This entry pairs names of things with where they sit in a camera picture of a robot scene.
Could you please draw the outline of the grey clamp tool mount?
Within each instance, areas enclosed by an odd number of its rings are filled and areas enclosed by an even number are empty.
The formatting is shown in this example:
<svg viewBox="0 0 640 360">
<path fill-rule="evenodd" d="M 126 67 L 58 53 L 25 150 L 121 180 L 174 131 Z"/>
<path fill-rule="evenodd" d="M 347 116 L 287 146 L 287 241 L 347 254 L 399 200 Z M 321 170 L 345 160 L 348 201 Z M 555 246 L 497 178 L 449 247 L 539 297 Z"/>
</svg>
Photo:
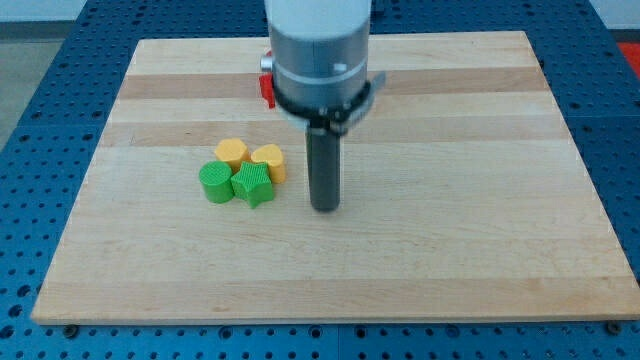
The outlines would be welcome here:
<svg viewBox="0 0 640 360">
<path fill-rule="evenodd" d="M 354 98 L 331 106 L 296 103 L 276 87 L 275 81 L 272 84 L 276 107 L 296 128 L 315 135 L 344 136 L 370 112 L 376 93 L 386 85 L 386 73 L 380 72 L 366 80 Z"/>
</svg>

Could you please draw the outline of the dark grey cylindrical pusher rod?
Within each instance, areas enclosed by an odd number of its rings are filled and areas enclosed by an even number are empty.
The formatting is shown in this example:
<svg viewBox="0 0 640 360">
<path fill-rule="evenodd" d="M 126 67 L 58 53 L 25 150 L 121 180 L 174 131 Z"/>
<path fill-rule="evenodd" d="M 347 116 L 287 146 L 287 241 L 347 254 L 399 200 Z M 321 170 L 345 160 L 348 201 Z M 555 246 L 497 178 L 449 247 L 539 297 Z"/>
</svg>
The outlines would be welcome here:
<svg viewBox="0 0 640 360">
<path fill-rule="evenodd" d="M 340 203 L 340 138 L 324 129 L 306 132 L 309 195 L 312 207 L 331 212 Z"/>
</svg>

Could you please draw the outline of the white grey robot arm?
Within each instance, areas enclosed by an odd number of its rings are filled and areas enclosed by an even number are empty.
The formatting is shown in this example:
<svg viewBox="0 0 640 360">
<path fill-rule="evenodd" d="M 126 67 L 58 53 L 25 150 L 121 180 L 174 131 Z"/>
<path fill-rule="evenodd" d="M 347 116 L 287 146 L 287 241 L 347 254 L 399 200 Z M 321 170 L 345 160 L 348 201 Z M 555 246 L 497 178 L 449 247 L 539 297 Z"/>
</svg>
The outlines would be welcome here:
<svg viewBox="0 0 640 360">
<path fill-rule="evenodd" d="M 341 138 L 359 123 L 384 86 L 367 78 L 372 2 L 266 0 L 271 53 L 261 68 L 272 74 L 276 108 L 306 134 L 311 206 L 339 207 Z"/>
</svg>

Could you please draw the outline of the red block behind arm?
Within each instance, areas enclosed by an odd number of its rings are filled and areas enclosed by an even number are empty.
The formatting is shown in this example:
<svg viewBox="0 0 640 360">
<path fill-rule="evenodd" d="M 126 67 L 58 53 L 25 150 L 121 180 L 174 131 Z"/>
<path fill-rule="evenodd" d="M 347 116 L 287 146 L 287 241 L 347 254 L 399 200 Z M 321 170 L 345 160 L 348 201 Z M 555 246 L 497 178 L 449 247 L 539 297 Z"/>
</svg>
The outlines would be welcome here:
<svg viewBox="0 0 640 360">
<path fill-rule="evenodd" d="M 269 109 L 274 109 L 276 106 L 275 95 L 273 90 L 272 66 L 273 66 L 272 51 L 268 50 L 260 58 L 261 75 L 259 76 L 259 85 L 260 85 L 261 96 L 266 101 Z"/>
</svg>

